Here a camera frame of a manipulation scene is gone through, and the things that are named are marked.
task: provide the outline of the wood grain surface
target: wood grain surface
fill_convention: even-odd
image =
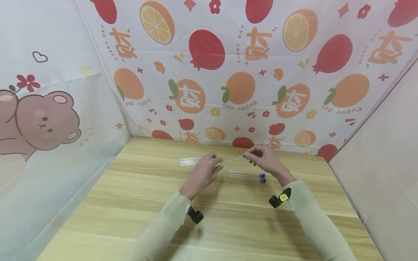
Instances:
[[[122,260],[192,170],[179,167],[180,158],[215,152],[228,160],[244,151],[231,146],[131,139],[38,260]],[[277,156],[296,179],[307,184],[357,260],[381,261],[327,163],[310,155],[277,152]],[[216,181],[192,203],[203,213],[203,221],[195,225],[187,217],[162,260],[318,260],[289,204],[273,209],[268,203],[272,195],[281,193],[277,180],[270,175],[265,184],[229,180],[228,171],[262,173],[244,159],[225,165]]]

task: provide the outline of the black wrist strap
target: black wrist strap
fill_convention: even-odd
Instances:
[[[286,200],[288,200],[290,198],[290,196],[292,195],[292,189],[291,188],[286,188],[283,193],[280,194],[279,197],[276,196],[272,196],[269,199],[269,203],[273,208],[277,208],[278,206],[280,206],[283,202],[285,202]]]
[[[192,208],[192,206],[189,207],[189,210],[187,210],[187,214],[190,216],[191,220],[195,223],[195,224],[199,224],[200,221],[202,221],[203,219],[203,214],[202,212],[195,211],[194,208]]]

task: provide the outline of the chinese character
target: chinese character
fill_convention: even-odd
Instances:
[[[118,31],[116,31],[116,29],[112,27],[112,31],[109,33],[109,35],[114,36],[116,40],[116,50],[119,53],[120,57],[137,58],[136,54],[134,54],[133,52],[135,49],[131,46],[128,40],[126,40],[126,38],[130,38],[130,36],[127,33],[118,33]]]
[[[186,141],[188,142],[199,142],[198,134],[186,132]]]
[[[296,90],[293,90],[292,93],[286,94],[289,96],[287,102],[284,102],[282,105],[281,111],[299,111],[299,107],[301,106],[301,99],[299,97],[306,97],[306,94],[298,94]]]
[[[379,39],[383,40],[382,45],[370,54],[367,60],[369,63],[397,63],[397,58],[403,54],[400,41],[412,41],[409,37],[395,36],[395,31],[390,31],[386,36],[380,36]]]
[[[259,33],[257,28],[254,27],[252,32],[247,33],[246,35],[251,37],[251,42],[250,46],[245,49],[245,59],[251,61],[260,60],[261,58],[267,59],[267,52],[270,50],[270,48],[268,47],[267,41],[264,39],[264,37],[272,37],[273,34]]]
[[[276,137],[271,137],[269,144],[267,144],[267,147],[274,149],[280,149],[281,143],[280,141],[283,139],[277,139]]]
[[[187,85],[184,85],[183,88],[179,88],[179,90],[183,91],[183,96],[180,98],[181,106],[188,108],[200,108],[200,100],[196,94],[200,94],[201,92],[189,89]]]

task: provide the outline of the green leaf illustration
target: green leaf illustration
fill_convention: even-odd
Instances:
[[[170,100],[174,100],[178,96],[177,84],[173,79],[170,79],[170,80],[168,80],[168,86],[170,87],[170,91],[173,94],[172,96],[169,96],[168,98]]]
[[[337,90],[336,90],[336,89],[334,89],[334,88],[329,89],[329,91],[330,91],[331,93],[330,93],[330,94],[328,95],[328,97],[325,99],[324,105],[327,105],[328,103],[330,103],[330,102],[332,101],[332,99],[334,99],[335,94],[336,94],[336,92],[337,92]]]
[[[119,91],[120,96],[122,97],[122,100],[125,101],[125,94],[123,93],[122,88],[120,88],[119,85],[116,85],[116,87],[117,87],[117,90]]]
[[[277,93],[277,102],[281,103],[286,96],[286,86],[282,86]]]
[[[225,91],[224,95],[222,96],[222,101],[223,103],[227,103],[229,101],[229,89],[225,86],[222,86],[221,90]]]

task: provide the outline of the fabric backdrop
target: fabric backdrop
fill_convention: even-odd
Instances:
[[[418,47],[409,0],[78,0],[148,136],[329,160]]]
[[[128,132],[75,1],[1,6],[0,260],[30,261]]]

